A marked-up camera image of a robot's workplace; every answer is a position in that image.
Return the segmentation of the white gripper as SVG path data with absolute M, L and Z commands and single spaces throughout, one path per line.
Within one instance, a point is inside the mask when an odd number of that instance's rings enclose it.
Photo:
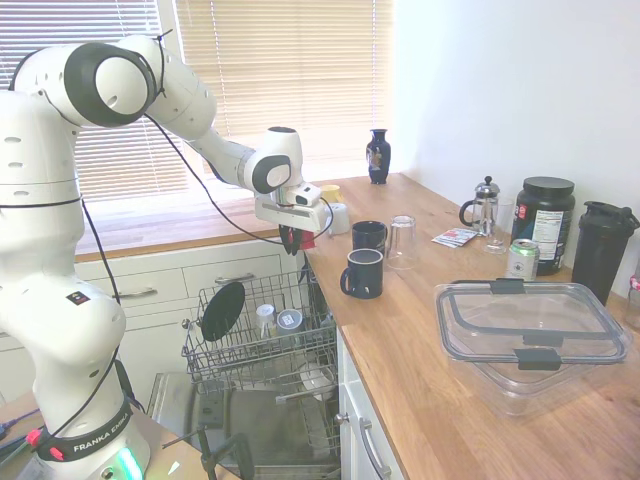
M 260 220 L 280 225 L 279 235 L 285 252 L 294 255 L 300 250 L 303 231 L 319 233 L 326 227 L 329 210 L 322 201 L 311 207 L 285 207 L 267 197 L 256 197 L 255 215 Z

